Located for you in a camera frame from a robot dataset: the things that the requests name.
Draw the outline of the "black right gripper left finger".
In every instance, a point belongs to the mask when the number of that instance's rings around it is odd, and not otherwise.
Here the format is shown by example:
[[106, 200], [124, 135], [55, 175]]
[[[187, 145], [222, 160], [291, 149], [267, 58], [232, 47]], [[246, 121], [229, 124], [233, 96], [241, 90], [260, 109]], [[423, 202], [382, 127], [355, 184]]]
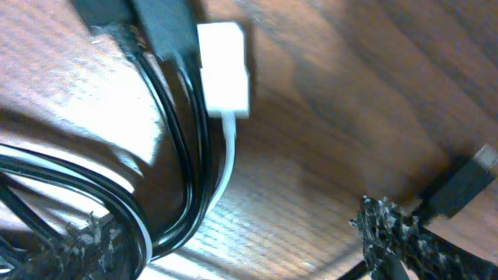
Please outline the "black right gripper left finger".
[[133, 279], [135, 277], [134, 226], [110, 216], [88, 217], [78, 229], [68, 224], [61, 235], [39, 215], [22, 214], [21, 220], [41, 242], [35, 252], [22, 251], [1, 239], [1, 278]]

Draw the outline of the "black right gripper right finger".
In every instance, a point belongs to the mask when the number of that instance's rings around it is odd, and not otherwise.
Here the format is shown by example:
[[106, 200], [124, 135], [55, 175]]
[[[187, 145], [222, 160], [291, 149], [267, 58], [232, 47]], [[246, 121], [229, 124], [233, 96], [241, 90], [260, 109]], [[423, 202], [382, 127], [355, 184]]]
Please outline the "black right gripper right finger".
[[423, 227], [387, 200], [361, 198], [358, 215], [349, 221], [358, 229], [366, 271], [372, 279], [393, 279], [394, 257], [419, 279], [497, 279], [497, 265], [462, 250]]

